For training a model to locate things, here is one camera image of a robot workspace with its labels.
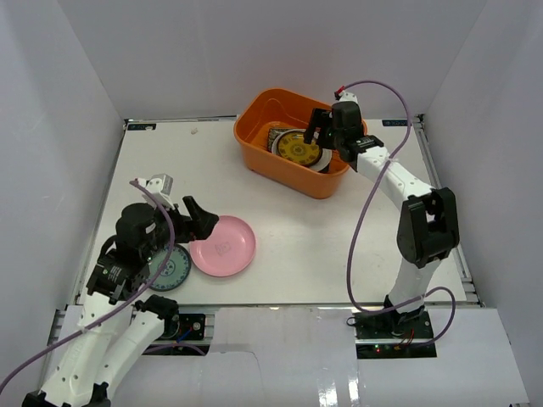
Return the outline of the cream round plate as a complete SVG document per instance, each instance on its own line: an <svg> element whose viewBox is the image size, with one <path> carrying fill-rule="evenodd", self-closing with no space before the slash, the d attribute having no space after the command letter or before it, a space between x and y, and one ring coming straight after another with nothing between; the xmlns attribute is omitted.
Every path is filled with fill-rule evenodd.
<svg viewBox="0 0 543 407"><path fill-rule="evenodd" d="M303 130L301 130L301 129L289 129L288 131L303 131ZM276 155L276 151L275 151L276 143L277 143L277 139L273 143L272 151L271 151L271 153L273 153L275 155ZM321 148L321 147L319 147L319 148L322 150L322 156L319 159L319 161L316 164L312 165L311 167L305 167L305 168L307 168L309 170L314 170L316 172L322 172L330 164L330 162L332 160L332 157L333 157L332 151L328 150L328 149Z"/></svg>

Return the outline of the pink round plate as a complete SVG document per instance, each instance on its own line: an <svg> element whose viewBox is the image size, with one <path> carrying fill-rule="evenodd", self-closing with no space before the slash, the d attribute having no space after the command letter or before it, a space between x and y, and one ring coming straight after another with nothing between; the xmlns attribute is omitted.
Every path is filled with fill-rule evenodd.
<svg viewBox="0 0 543 407"><path fill-rule="evenodd" d="M247 222L222 215L210 237L189 244L189 253L196 267L207 276L224 278L249 266L256 245L255 233Z"/></svg>

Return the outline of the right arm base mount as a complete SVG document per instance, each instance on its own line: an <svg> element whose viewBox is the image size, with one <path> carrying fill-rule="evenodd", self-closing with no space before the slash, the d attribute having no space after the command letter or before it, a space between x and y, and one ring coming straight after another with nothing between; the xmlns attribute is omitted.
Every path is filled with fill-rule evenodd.
<svg viewBox="0 0 543 407"><path fill-rule="evenodd" d="M358 360L433 359L437 357L434 330L427 311L396 325L390 314L364 316L355 313L346 320L355 330Z"/></svg>

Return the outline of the right blue table label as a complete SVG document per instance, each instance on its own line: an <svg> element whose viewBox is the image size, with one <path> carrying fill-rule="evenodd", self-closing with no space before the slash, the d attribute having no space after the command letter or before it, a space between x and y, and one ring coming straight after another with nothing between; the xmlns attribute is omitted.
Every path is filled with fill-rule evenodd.
<svg viewBox="0 0 543 407"><path fill-rule="evenodd" d="M408 127L411 126L408 120L395 120L395 119L386 119L382 120L382 125L384 127Z"/></svg>

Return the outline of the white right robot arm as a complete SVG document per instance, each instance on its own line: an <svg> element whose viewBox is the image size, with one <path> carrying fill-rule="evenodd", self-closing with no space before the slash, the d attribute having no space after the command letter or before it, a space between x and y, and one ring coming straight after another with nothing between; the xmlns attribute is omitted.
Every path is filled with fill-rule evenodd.
<svg viewBox="0 0 543 407"><path fill-rule="evenodd" d="M383 327L391 337L404 337L414 327L413 319L424 311L435 271L460 242L454 192L419 180L393 159L380 139L365 134L354 101L313 109L304 142L336 151L399 210L396 243L402 260L395 284L383 301Z"/></svg>

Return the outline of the yellow patterned round plate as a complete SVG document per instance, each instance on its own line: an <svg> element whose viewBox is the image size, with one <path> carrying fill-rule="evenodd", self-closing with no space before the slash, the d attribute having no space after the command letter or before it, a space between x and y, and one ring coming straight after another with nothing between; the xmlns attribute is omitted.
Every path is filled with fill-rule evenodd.
<svg viewBox="0 0 543 407"><path fill-rule="evenodd" d="M314 143L305 143L303 131L285 131L277 138L276 155L304 167L316 164L322 150Z"/></svg>

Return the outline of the black floral square plate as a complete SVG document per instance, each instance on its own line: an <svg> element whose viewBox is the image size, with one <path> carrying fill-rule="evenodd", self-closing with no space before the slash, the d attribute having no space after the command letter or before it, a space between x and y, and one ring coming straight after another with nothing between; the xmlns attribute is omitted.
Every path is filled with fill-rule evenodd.
<svg viewBox="0 0 543 407"><path fill-rule="evenodd" d="M288 131L288 127L284 126L271 126L267 133L267 139L266 139L266 146L267 151L272 151L272 145L275 142L275 140L281 136L285 131Z"/></svg>

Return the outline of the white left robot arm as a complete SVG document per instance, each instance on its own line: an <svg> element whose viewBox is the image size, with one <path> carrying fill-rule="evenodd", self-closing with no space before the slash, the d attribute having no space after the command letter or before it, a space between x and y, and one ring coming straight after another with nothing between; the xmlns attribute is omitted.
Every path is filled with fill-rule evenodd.
<svg viewBox="0 0 543 407"><path fill-rule="evenodd" d="M207 239L219 220L192 197L183 202L187 215L156 197L121 211L87 282L77 329L54 344L64 355L24 406L109 406L115 386L151 342L177 333L176 301L139 297L181 244Z"/></svg>

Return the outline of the blue table label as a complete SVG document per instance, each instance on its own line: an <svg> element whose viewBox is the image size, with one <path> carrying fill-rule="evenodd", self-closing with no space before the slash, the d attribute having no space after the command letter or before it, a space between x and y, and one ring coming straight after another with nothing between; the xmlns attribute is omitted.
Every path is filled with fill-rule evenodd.
<svg viewBox="0 0 543 407"><path fill-rule="evenodd" d="M127 131L154 131L156 129L155 123L128 123Z"/></svg>
<svg viewBox="0 0 543 407"><path fill-rule="evenodd" d="M408 120L395 120L395 119L386 119L382 120L382 125L384 127L408 127L411 126Z"/></svg>

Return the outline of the orange plastic bin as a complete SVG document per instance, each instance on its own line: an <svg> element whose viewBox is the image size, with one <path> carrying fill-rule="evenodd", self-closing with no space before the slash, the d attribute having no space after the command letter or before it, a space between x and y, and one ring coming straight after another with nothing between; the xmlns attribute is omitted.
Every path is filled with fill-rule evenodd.
<svg viewBox="0 0 543 407"><path fill-rule="evenodd" d="M271 128L305 129L314 108L326 103L282 88L261 92L236 120L233 133L241 146L245 165L252 171L316 199L331 197L350 168L334 152L327 173L318 173L267 149Z"/></svg>

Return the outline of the blue patterned round plate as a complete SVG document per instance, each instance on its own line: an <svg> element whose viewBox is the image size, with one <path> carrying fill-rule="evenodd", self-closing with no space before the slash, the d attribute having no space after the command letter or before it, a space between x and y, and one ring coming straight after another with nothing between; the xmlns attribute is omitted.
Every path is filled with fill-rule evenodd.
<svg viewBox="0 0 543 407"><path fill-rule="evenodd" d="M168 249L163 248L151 257L148 262L148 282L156 275L167 253ZM192 259L189 252L182 245L176 244L165 268L150 288L156 292L168 292L176 289L186 281L191 268Z"/></svg>

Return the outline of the left blue table label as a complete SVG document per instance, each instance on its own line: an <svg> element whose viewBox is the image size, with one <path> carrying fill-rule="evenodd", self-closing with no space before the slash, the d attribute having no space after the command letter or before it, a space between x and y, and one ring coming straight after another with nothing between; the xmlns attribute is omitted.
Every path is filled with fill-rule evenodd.
<svg viewBox="0 0 543 407"><path fill-rule="evenodd" d="M154 131L156 129L155 123L128 123L127 131Z"/></svg>

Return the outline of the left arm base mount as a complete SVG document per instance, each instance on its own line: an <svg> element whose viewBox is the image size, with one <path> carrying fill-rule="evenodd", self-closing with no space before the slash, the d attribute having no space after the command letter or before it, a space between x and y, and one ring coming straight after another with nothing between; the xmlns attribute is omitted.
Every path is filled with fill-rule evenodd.
<svg viewBox="0 0 543 407"><path fill-rule="evenodd" d="M205 314L180 313L171 320L163 334L144 351L144 354L206 356L210 345L205 327Z"/></svg>

